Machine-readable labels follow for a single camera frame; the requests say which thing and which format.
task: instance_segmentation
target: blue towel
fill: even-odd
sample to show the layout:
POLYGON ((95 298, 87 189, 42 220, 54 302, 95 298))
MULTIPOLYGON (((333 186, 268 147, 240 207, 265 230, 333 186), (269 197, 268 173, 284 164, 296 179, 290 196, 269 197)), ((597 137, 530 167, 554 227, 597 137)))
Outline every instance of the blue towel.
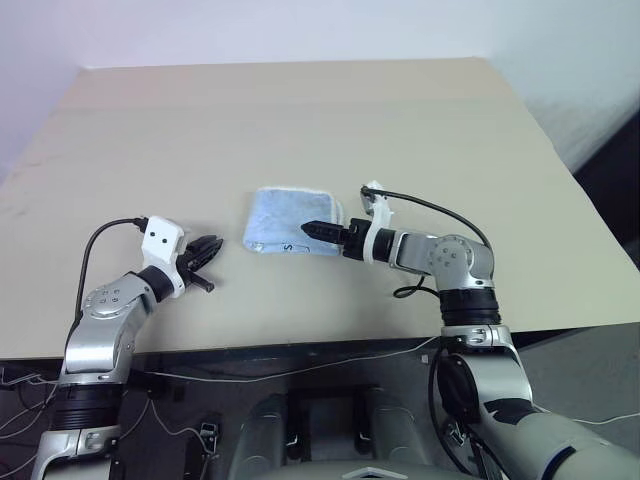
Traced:
POLYGON ((326 192, 261 188, 254 196, 242 243, 258 253, 339 255, 340 247, 309 238, 300 226, 311 220, 342 223, 342 207, 326 192))

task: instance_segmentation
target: floor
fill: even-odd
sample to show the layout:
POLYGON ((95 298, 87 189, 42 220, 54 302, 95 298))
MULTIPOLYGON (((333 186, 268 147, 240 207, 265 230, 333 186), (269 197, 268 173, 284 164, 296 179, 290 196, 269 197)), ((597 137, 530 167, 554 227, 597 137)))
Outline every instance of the floor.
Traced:
MULTIPOLYGON (((598 327, 568 334, 523 349, 521 356, 536 403, 573 418, 603 420, 634 413, 640 409, 639 351, 640 324, 635 323, 598 327)), ((277 362, 270 367, 272 371, 286 370, 286 366, 283 368, 283 365, 277 362)), ((247 373, 246 365, 235 365, 233 368, 237 369, 237 372, 247 373)), ((212 461, 207 478, 224 479, 243 419, 251 407, 268 394, 284 393, 288 388, 377 383, 398 395, 405 406, 414 413, 436 464, 451 468, 437 445, 428 421, 425 398, 427 370, 428 366, 422 363, 420 354, 412 353, 253 384, 214 385, 178 382, 186 387, 184 398, 179 402, 173 401, 173 397, 165 398, 157 401, 156 405, 161 418, 173 430, 199 425, 206 412, 222 414, 223 436, 218 449, 220 456, 212 461)), ((194 369, 189 374, 203 375, 203 372, 194 369)), ((30 390, 25 390, 26 399, 39 401, 43 394, 41 387, 29 388, 30 390)), ((122 412, 125 429, 138 417, 145 399, 141 392, 129 392, 124 400, 122 412)), ((324 414, 320 409, 320 413, 317 414, 320 418, 329 418, 328 406, 329 404, 325 405, 324 414)), ((15 394, 0 393, 2 419, 13 416, 20 409, 15 394)), ((358 455, 351 449, 351 442, 341 438, 339 429, 335 428, 340 423, 338 418, 336 415, 332 423, 324 422, 323 428, 331 440, 316 446, 313 451, 314 458, 336 455, 349 458, 358 455)), ((20 446, 2 444, 0 441, 0 468, 3 464, 15 467, 33 455, 34 448, 23 445, 35 445, 39 432, 45 428, 46 423, 46 420, 41 419, 34 428, 11 439, 19 441, 20 446)), ((16 422, 15 428, 22 425, 16 422)), ((604 438, 640 454, 640 418, 634 417, 590 428, 604 438)), ((188 439, 188 435, 168 436, 149 411, 139 427, 121 445, 121 454, 127 465, 127 478, 182 478, 184 451, 188 439)), ((16 474, 14 478, 28 478, 28 473, 29 468, 16 474)))

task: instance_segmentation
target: table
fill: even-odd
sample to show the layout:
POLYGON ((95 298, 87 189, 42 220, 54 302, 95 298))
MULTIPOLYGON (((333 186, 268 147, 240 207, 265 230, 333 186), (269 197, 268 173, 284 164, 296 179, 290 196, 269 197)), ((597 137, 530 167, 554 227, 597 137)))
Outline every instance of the table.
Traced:
MULTIPOLYGON (((330 191, 349 218, 372 179, 485 231, 513 331, 638 321, 638 272, 481 59, 122 68, 82 72, 0 189, 0 358, 62 355, 88 236, 140 214, 225 244, 203 271, 218 288, 161 305, 139 352, 437 335, 431 296, 391 297, 411 275, 241 244, 261 186, 330 191)), ((473 236, 392 208, 395 226, 473 236)), ((140 241, 106 232, 87 287, 136 270, 140 241)))

